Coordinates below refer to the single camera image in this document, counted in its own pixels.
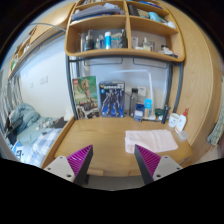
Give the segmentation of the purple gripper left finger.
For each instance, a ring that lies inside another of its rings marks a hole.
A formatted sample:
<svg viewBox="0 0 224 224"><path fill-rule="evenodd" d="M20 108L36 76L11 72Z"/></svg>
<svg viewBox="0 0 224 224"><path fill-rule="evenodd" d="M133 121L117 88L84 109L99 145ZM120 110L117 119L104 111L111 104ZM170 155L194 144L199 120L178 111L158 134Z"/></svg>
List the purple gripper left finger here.
<svg viewBox="0 0 224 224"><path fill-rule="evenodd" d="M86 146L67 157L68 163L75 174L74 183L82 186L93 156L93 146Z"/></svg>

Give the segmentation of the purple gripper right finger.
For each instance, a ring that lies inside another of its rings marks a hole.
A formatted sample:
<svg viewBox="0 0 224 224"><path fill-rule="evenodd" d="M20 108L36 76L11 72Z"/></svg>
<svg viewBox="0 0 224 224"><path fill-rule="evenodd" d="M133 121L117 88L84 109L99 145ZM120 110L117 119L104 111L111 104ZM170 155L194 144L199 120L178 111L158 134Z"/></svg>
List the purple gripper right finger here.
<svg viewBox="0 0 224 224"><path fill-rule="evenodd" d="M152 183L154 181L153 175L161 160L161 157L139 145L135 145L134 155L144 184L147 185Z"/></svg>

